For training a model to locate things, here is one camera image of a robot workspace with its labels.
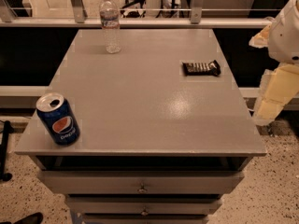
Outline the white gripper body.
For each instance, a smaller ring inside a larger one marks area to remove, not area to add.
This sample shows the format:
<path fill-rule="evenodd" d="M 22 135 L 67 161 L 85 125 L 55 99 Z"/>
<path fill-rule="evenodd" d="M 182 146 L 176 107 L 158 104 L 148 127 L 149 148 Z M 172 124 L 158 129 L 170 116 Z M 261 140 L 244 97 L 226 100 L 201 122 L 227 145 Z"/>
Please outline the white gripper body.
<path fill-rule="evenodd" d="M 281 63 L 299 63 L 299 0 L 289 0 L 272 22 L 269 56 Z"/>

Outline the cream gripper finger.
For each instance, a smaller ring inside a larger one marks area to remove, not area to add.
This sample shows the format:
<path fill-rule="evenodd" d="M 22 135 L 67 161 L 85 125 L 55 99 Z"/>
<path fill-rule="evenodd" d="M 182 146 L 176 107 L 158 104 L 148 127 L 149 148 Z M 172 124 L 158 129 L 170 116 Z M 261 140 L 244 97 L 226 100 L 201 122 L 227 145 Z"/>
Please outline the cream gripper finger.
<path fill-rule="evenodd" d="M 280 63 L 274 71 L 262 75 L 254 105 L 255 122 L 273 122 L 284 106 L 299 92 L 299 65 Z"/>
<path fill-rule="evenodd" d="M 267 48 L 270 28 L 271 25 L 265 26 L 258 34 L 256 34 L 250 39 L 249 45 L 251 47 L 258 48 L 258 49 Z"/>

